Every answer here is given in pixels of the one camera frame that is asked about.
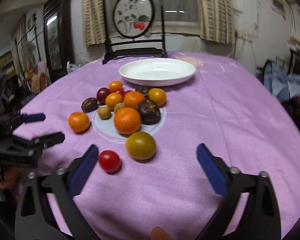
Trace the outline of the person's left hand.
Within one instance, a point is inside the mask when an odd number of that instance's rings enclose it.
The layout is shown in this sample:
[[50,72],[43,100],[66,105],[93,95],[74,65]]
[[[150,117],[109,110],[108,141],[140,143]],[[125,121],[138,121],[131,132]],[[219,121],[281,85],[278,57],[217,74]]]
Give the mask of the person's left hand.
[[19,184],[20,178],[21,173],[17,167],[9,167],[4,173],[0,172],[1,189],[14,189]]

